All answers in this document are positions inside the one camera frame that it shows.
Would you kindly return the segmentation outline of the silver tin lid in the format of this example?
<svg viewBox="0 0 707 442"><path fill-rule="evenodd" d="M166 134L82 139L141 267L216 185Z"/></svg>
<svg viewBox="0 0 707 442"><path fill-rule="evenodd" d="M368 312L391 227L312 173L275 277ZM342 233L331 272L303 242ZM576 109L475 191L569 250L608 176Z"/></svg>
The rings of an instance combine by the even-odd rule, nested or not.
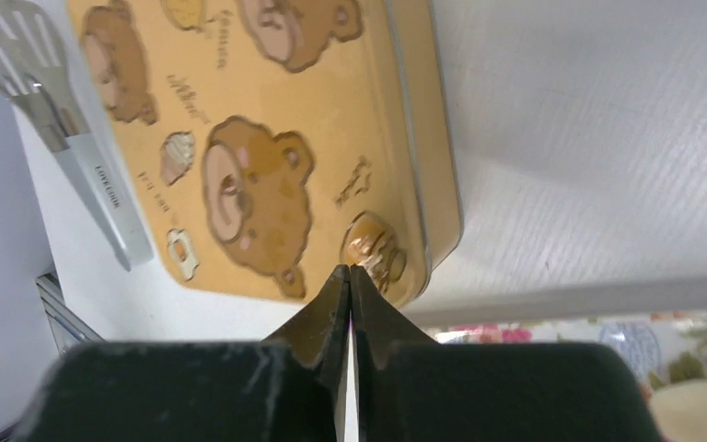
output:
<svg viewBox="0 0 707 442"><path fill-rule="evenodd" d="M71 1L146 223L181 286L306 302L356 265L428 279L384 1Z"/></svg>

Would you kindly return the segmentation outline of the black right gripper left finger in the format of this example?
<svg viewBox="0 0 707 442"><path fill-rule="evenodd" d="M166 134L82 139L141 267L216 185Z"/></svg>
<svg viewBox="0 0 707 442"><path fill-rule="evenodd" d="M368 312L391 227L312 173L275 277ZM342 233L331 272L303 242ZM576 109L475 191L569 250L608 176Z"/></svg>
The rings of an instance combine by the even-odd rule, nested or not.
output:
<svg viewBox="0 0 707 442"><path fill-rule="evenodd" d="M341 441L350 276L259 341L82 343L45 376L15 441Z"/></svg>

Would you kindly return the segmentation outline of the silver metal tongs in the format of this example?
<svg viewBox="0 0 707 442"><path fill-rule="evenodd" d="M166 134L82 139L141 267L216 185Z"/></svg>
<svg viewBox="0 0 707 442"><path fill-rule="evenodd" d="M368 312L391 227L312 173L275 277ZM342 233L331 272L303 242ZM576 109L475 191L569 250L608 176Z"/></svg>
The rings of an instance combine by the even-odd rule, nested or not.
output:
<svg viewBox="0 0 707 442"><path fill-rule="evenodd" d="M153 257L123 179L72 88L64 41L44 9L0 1L0 94L23 111L126 271Z"/></svg>

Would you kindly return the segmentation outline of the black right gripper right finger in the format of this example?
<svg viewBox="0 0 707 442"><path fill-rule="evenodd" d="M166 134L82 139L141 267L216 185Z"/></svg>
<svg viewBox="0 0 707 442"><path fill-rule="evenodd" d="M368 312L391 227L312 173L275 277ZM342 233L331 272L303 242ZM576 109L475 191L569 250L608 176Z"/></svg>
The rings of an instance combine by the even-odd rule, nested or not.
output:
<svg viewBox="0 0 707 442"><path fill-rule="evenodd" d="M657 441L637 382L597 343L441 344L350 270L363 441Z"/></svg>

